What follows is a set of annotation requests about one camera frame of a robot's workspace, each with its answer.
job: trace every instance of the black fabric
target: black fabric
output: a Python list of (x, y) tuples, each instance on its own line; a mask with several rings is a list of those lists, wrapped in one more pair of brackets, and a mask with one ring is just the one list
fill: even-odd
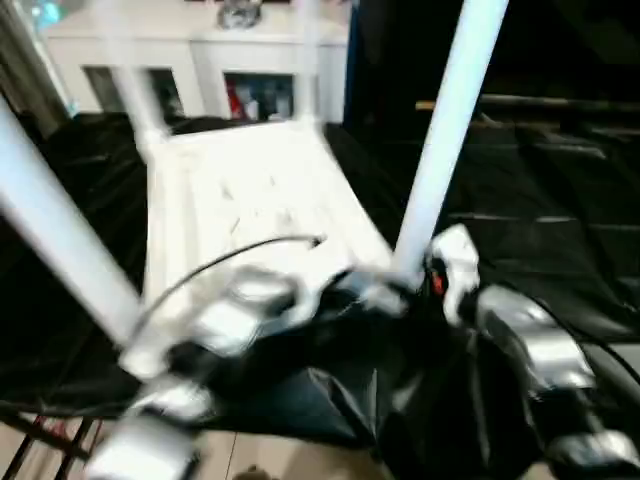
[[(232, 125), (237, 123), (177, 119), (173, 128), (187, 133)], [(325, 135), (364, 208), (395, 243), (421, 143), (354, 136), (336, 126), (327, 126)], [(79, 115), (41, 149), (140, 288), (146, 170), (127, 119)], [(474, 127), (438, 228), (460, 222), (469, 228), (486, 281), (513, 285), (578, 331), (609, 342), (635, 341), (640, 320), (636, 152), (638, 145), (627, 138)], [(5, 307), (0, 407), (62, 416), (120, 414), (139, 385), (118, 368), (118, 352), (6, 224), (0, 240)], [(449, 338), (432, 310), (421, 307), (406, 322), (381, 326), (381, 345), (348, 331), (347, 345), (360, 343), (366, 355), (336, 347), (332, 352), (341, 352), (341, 360), (322, 357), (236, 399), (204, 426), (369, 446), (395, 471), (420, 467), (435, 475), (450, 473), (455, 465), (460, 476), (477, 474), (464, 344)], [(452, 424), (461, 426), (452, 430)], [(519, 458), (531, 460), (533, 453)], [(524, 463), (504, 468), (517, 470)]]

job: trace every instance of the cabinet door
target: cabinet door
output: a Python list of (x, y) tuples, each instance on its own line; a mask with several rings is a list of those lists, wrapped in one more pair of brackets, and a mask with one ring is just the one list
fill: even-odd
[[(101, 41), (51, 38), (47, 47), (79, 112), (122, 111), (122, 99), (110, 72), (111, 60)], [(204, 114), (187, 42), (139, 40), (133, 48), (137, 67), (147, 72), (163, 112)]]
[[(103, 112), (125, 113), (126, 108), (116, 88), (112, 69), (106, 66), (84, 66), (85, 75)], [(170, 68), (143, 68), (151, 90), (165, 117), (184, 116), (184, 107)]]

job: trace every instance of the white cabinet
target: white cabinet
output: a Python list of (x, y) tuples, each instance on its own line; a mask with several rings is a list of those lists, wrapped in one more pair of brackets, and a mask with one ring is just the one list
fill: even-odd
[[(191, 48), (207, 113), (223, 118), (231, 117), (225, 74), (293, 76), (296, 71), (297, 46), (292, 43), (195, 41)], [(318, 113), (325, 121), (339, 123), (344, 108), (346, 45), (321, 46), (318, 62)]]
[[(290, 5), (263, 5), (262, 19), (254, 27), (223, 30), (215, 23), (218, 4), (182, 0), (120, 4), (133, 40), (133, 58), (150, 74), (165, 113), (229, 118), (225, 74), (293, 76), (296, 71), (298, 26)], [(318, 113), (325, 121), (341, 122), (350, 8), (323, 3), (320, 13)], [(43, 37), (78, 111), (118, 110), (120, 100), (106, 68), (111, 62), (88, 8), (45, 30)]]
[[(100, 98), (101, 89), (96, 83), (102, 73), (101, 67), (110, 67), (111, 61), (102, 41), (86, 37), (50, 37), (46, 39), (46, 45), (77, 110), (103, 111), (105, 99)], [(138, 66), (147, 71), (168, 70), (171, 73), (173, 88), (177, 90), (185, 115), (205, 114), (188, 42), (136, 40), (135, 59)]]

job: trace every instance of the tiled floor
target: tiled floor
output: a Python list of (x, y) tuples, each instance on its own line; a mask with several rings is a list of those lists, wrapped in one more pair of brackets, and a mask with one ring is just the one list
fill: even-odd
[[(67, 422), (67, 432), (73, 436), (79, 420)], [(84, 442), (89, 448), (95, 437), (94, 423)], [(99, 437), (108, 433), (105, 423)], [(22, 434), (0, 426), (0, 473), (9, 465), (22, 441)], [(272, 479), (278, 480), (383, 480), (381, 471), (366, 452), (353, 452), (324, 445), (304, 443), (279, 437), (255, 436), (228, 432), (211, 432), (200, 440), (203, 463), (199, 479), (232, 480), (252, 466), (257, 465)], [(53, 480), (62, 455), (36, 442), (16, 480)], [(75, 462), (69, 480), (82, 479), (81, 462)], [(535, 466), (526, 480), (549, 480), (544, 466)]]

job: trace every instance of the white metal frame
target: white metal frame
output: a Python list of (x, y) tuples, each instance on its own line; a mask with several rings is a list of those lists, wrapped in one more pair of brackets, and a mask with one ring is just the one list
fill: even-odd
[[(317, 76), (316, 32), (309, 27), (314, 0), (298, 0), (301, 35), (296, 84), (300, 117), (313, 122)], [(495, 45), (508, 0), (466, 0), (462, 8), (436, 107), (395, 253), (397, 272), (411, 280), (431, 239), (448, 184)], [(114, 2), (96, 5), (112, 7)], [(149, 93), (122, 56), (123, 39), (110, 38), (117, 12), (100, 16), (114, 64), (123, 65), (118, 87), (136, 127), (142, 153), (162, 144), (166, 127)], [(126, 277), (100, 244), (38, 152), (0, 103), (0, 207), (72, 294), (116, 344), (129, 338), (139, 301)]]

